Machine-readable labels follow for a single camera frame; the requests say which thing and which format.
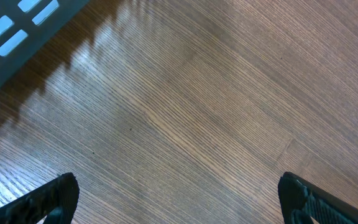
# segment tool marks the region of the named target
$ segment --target black object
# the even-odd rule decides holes
[[[0,223],[69,224],[77,208],[80,189],[72,173],[63,174],[0,208]]]
[[[358,224],[358,209],[291,172],[278,183],[278,197],[285,224]]]

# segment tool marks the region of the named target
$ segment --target floor plank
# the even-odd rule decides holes
[[[285,171],[358,207],[358,1],[91,1],[0,89],[0,207],[282,223]]]

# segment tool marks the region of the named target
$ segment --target perforated basket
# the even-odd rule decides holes
[[[0,86],[89,0],[0,0]]]

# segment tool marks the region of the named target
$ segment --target wood grain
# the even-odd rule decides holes
[[[358,1],[91,1],[0,89],[0,207],[282,223],[287,170],[358,207]]]

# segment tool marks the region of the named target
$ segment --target gray plastic basket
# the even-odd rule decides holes
[[[89,0],[0,0],[0,86]]]

